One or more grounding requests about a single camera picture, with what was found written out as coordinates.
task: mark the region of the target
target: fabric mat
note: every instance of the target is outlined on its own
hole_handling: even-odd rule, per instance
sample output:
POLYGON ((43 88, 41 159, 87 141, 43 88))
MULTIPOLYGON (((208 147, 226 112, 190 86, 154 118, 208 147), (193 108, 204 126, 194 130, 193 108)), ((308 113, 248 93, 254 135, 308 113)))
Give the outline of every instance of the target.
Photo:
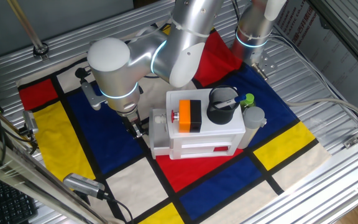
MULTIPOLYGON (((19 93, 24 108, 34 112, 47 169, 60 180, 74 172, 103 183, 136 223, 240 223, 331 157, 270 86, 231 54, 217 32, 212 31, 197 74, 184 89, 223 84, 254 94, 267 124, 247 149, 237 149, 233 156, 152 159, 147 142, 134 140, 115 111, 105 104, 99 111, 89 105, 74 75, 87 65, 81 58, 19 82, 19 93)), ((140 96, 143 119, 150 108, 165 104, 165 95, 152 96, 174 88, 152 80, 139 83, 148 90, 140 96)), ((93 87, 100 95, 94 82, 93 87)), ((110 210, 106 202, 91 200, 105 217, 129 220, 121 206, 107 204, 110 210)))

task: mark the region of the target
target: gray cylinder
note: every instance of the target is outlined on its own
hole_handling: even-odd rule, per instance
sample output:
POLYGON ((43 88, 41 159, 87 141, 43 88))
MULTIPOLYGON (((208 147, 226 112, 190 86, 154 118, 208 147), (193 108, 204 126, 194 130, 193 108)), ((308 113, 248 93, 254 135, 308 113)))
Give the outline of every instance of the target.
POLYGON ((198 68, 198 63, 203 50, 203 43, 206 42, 214 18, 222 6, 223 0, 177 0, 172 12, 171 31, 167 41, 156 53, 152 72, 169 82, 175 87, 181 87, 187 84, 198 68), (192 47, 196 47, 195 52, 191 52, 192 47), (184 70, 181 79, 183 82, 172 83, 172 72, 175 71, 175 64, 182 63, 181 67, 189 67, 194 63, 195 69, 184 70))
POLYGON ((119 114, 136 109, 140 98, 137 81, 150 73, 152 55, 165 39, 165 34, 157 32, 129 45, 108 37, 91 46, 88 63, 110 108, 119 114))
POLYGON ((258 129, 263 128, 266 124, 265 112, 257 106, 246 109, 242 114, 242 118, 244 119, 244 124, 246 126, 246 133, 237 147, 239 149, 248 147, 248 144, 251 142, 252 138, 254 138, 258 129))
POLYGON ((241 15, 232 53, 246 64, 259 63, 264 45, 272 31, 274 21, 265 17, 267 0, 253 1, 241 15))

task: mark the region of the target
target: white square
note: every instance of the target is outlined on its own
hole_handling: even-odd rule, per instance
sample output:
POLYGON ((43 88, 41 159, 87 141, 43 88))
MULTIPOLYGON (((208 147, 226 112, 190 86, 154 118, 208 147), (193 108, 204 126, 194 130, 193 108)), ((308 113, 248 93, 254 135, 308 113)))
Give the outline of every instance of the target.
POLYGON ((263 181, 211 215, 201 224, 240 223, 277 197, 271 186, 263 181))
MULTIPOLYGON (((126 205, 134 218, 168 197, 146 158, 114 174, 106 181, 114 198, 126 205)), ((125 208, 120 205, 119 208, 125 219, 131 220, 125 208)))

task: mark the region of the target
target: metal bracket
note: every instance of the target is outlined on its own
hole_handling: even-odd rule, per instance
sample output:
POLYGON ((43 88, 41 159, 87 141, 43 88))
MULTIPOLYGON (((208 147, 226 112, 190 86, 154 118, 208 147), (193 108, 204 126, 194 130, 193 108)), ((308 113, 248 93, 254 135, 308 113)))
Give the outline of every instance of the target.
POLYGON ((100 104, 106 101, 105 97, 97 96, 96 93, 93 91, 91 84, 89 84, 88 82, 83 82, 81 84, 81 88, 84 91, 86 99, 88 100, 92 108, 94 110, 100 110, 100 104))
POLYGON ((266 75, 274 73, 277 71, 277 65, 269 55, 263 51, 262 59, 259 62, 259 68, 264 72, 266 75))
POLYGON ((345 145, 346 149, 349 149, 350 147, 354 146, 357 143, 358 143, 358 139, 356 137, 351 137, 343 145, 345 145))
POLYGON ((253 63, 251 67, 262 77, 265 81, 267 81, 269 78, 265 75, 263 71, 259 68, 259 66, 256 63, 253 63))
POLYGON ((323 29, 328 29, 328 30, 330 29, 327 21, 322 17, 320 17, 320 25, 323 29))
POLYGON ((23 111, 23 117, 27 130, 31 135, 38 133, 38 125, 35 121, 34 114, 31 111, 23 111))

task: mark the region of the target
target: metal rail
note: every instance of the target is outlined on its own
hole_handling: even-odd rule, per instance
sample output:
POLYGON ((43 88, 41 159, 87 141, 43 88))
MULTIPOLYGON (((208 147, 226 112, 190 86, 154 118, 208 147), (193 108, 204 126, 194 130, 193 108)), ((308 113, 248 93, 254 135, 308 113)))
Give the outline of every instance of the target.
POLYGON ((38 35, 33 30, 29 20, 25 16, 17 0, 7 0, 7 2, 17 16, 19 22, 22 24, 25 32, 30 37, 32 44, 34 44, 34 54, 41 56, 42 60, 48 60, 48 45, 42 43, 41 40, 38 38, 38 35))
POLYGON ((6 147, 4 165, 0 167, 0 180, 42 202, 77 223, 121 223, 98 215, 68 187, 64 186, 45 167, 26 153, 23 145, 11 139, 13 147, 6 147))

